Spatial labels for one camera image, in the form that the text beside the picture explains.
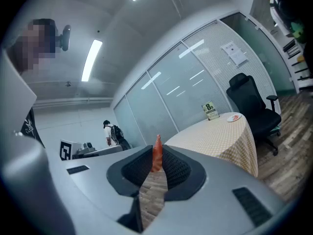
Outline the yellow checked tablecloth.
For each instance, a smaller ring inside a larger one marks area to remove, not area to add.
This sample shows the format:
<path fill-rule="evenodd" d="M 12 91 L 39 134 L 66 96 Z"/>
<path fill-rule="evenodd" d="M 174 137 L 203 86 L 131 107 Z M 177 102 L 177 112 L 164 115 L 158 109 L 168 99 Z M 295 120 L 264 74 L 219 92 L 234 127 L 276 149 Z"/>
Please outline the yellow checked tablecloth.
<path fill-rule="evenodd" d="M 200 121 L 171 137 L 165 144 L 224 159 L 258 177 L 257 153 L 252 131 L 244 115 L 234 122 L 236 114 L 221 114 L 214 120 Z"/>

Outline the green and black backpack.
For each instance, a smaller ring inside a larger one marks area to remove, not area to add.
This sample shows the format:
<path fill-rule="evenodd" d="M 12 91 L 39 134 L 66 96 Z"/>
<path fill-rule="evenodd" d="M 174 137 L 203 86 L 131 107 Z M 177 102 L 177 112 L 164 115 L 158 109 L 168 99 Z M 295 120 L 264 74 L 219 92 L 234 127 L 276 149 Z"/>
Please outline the green and black backpack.
<path fill-rule="evenodd" d="M 288 0 L 274 0 L 276 11 L 284 26 L 299 43 L 306 43 L 305 27 L 299 18 L 296 9 Z"/>

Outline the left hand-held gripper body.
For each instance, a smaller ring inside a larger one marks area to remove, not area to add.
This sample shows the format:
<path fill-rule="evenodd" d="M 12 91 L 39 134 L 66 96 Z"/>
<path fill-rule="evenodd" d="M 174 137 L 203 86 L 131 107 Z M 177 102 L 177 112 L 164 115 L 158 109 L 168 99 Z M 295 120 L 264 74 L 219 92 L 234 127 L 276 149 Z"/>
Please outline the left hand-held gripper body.
<path fill-rule="evenodd" d="M 78 143 L 67 140 L 60 140 L 59 156 L 61 160 L 75 160 L 89 157 L 97 157 L 121 152 L 120 145 L 96 150 L 90 142 Z"/>

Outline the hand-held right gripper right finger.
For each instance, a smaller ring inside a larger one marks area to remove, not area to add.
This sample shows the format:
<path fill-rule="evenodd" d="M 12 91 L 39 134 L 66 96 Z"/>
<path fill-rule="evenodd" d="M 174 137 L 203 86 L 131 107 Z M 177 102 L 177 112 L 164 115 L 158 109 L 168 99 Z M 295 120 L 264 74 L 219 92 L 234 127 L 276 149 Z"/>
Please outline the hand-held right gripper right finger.
<path fill-rule="evenodd" d="M 190 166 L 188 178 L 166 196 L 189 197 L 166 200 L 146 235 L 257 235 L 285 206 L 271 188 L 231 162 L 174 146 L 163 149 Z"/>

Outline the storage shelf rack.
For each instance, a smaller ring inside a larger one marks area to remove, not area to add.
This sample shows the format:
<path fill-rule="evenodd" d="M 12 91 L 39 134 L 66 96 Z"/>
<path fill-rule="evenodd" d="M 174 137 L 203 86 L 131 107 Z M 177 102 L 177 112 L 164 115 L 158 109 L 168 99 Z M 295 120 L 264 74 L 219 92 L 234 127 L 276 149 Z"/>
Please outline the storage shelf rack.
<path fill-rule="evenodd" d="M 313 73 L 304 60 L 303 48 L 292 39 L 284 47 L 283 51 L 287 58 L 287 65 L 297 92 L 313 91 Z"/>

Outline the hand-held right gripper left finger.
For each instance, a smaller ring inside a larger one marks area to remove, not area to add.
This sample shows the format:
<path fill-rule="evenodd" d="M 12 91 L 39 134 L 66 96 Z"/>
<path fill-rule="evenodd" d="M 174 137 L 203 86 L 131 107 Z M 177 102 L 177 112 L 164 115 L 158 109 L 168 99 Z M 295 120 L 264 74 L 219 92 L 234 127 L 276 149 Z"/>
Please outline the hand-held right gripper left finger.
<path fill-rule="evenodd" d="M 139 190 L 152 167 L 152 146 L 77 160 L 48 157 L 75 233 L 141 233 Z"/>

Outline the black star print t-shirt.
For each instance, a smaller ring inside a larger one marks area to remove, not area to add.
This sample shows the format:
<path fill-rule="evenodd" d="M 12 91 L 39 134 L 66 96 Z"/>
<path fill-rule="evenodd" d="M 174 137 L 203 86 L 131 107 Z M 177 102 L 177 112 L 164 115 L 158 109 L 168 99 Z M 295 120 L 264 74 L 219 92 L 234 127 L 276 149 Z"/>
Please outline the black star print t-shirt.
<path fill-rule="evenodd" d="M 28 115 L 26 116 L 22 128 L 21 128 L 21 133 L 24 136 L 29 136 L 31 138 L 34 138 L 37 140 L 43 147 L 44 144 L 39 136 L 39 133 L 37 131 L 36 125 L 35 125 L 35 118 L 34 118 L 34 111 L 33 108 L 30 109 Z"/>

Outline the white paper notice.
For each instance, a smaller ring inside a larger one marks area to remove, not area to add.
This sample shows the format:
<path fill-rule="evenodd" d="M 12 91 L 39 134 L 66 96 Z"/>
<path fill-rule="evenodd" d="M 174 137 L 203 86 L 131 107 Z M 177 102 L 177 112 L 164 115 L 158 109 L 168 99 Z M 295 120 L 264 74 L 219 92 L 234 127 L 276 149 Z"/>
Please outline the white paper notice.
<path fill-rule="evenodd" d="M 237 67 L 248 61 L 246 55 L 241 51 L 239 47 L 236 46 L 233 41 L 222 45 L 221 48 L 231 58 L 231 60 L 235 63 Z"/>

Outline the black office chair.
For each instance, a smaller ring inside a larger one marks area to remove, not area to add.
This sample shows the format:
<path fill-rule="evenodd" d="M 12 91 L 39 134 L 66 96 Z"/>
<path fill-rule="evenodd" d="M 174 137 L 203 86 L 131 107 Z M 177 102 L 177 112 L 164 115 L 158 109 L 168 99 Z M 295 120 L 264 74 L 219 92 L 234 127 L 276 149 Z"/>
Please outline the black office chair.
<path fill-rule="evenodd" d="M 268 137 L 274 133 L 280 135 L 280 131 L 275 129 L 282 120 L 274 105 L 278 96 L 267 96 L 266 99 L 271 102 L 271 109 L 266 108 L 254 78 L 244 73 L 237 74 L 230 79 L 226 93 L 247 119 L 254 139 L 267 143 L 273 148 L 273 155 L 277 156 L 278 147 Z"/>

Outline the black round backpack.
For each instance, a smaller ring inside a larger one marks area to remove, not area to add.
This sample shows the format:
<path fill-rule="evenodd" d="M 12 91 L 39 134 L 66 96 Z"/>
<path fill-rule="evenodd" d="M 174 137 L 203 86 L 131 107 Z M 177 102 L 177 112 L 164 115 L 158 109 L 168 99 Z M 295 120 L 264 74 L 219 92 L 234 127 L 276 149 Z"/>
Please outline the black round backpack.
<path fill-rule="evenodd" d="M 112 139 L 115 140 L 116 142 L 119 142 L 120 140 L 124 139 L 122 130 L 116 125 L 111 126 L 111 136 Z"/>

